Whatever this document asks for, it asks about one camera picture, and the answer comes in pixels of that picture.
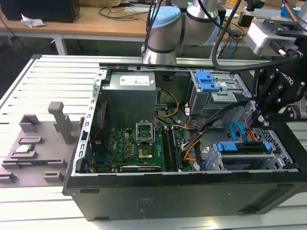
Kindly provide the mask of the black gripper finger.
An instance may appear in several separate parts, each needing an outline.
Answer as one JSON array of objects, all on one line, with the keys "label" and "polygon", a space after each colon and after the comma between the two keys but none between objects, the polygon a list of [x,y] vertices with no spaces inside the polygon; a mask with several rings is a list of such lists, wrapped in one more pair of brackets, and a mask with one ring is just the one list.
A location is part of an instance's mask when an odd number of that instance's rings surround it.
[{"label": "black gripper finger", "polygon": [[292,122],[301,118],[300,110],[294,103],[294,95],[283,92],[270,92],[260,105],[260,114],[266,122]]},{"label": "black gripper finger", "polygon": [[272,109],[272,105],[279,96],[278,71],[263,70],[256,72],[253,88],[253,99],[255,100],[255,110],[248,122],[249,125],[258,123],[260,116],[265,117]]}]

